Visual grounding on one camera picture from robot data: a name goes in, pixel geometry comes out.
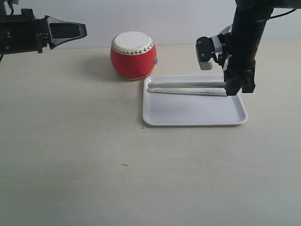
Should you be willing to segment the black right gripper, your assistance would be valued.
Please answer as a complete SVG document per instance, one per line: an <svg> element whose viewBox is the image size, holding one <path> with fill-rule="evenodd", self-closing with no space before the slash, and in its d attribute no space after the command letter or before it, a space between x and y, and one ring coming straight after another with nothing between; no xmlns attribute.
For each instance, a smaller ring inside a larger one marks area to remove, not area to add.
<svg viewBox="0 0 301 226"><path fill-rule="evenodd" d="M242 93L253 93L255 89L256 60L245 66L229 65L229 60L223 63L224 81L226 82L226 95L235 96L242 88Z"/></svg>

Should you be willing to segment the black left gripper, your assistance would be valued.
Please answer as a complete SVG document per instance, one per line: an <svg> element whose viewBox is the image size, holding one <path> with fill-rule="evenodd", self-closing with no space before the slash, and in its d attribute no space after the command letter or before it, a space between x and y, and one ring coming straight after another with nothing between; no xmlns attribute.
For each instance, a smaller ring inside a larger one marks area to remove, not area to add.
<svg viewBox="0 0 301 226"><path fill-rule="evenodd" d="M85 24L67 22L45 16L37 19L32 9L22 9L20 15L0 17L0 53L2 55L24 52L42 53L87 36Z"/></svg>

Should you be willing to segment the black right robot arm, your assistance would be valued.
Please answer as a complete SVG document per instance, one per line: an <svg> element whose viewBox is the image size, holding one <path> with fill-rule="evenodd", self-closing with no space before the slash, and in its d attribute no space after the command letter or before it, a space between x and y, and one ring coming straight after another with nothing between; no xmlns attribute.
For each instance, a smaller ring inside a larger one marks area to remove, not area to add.
<svg viewBox="0 0 301 226"><path fill-rule="evenodd" d="M299 0L237 0L232 29L226 41L226 94L253 93L255 56L267 21L275 8L300 9Z"/></svg>

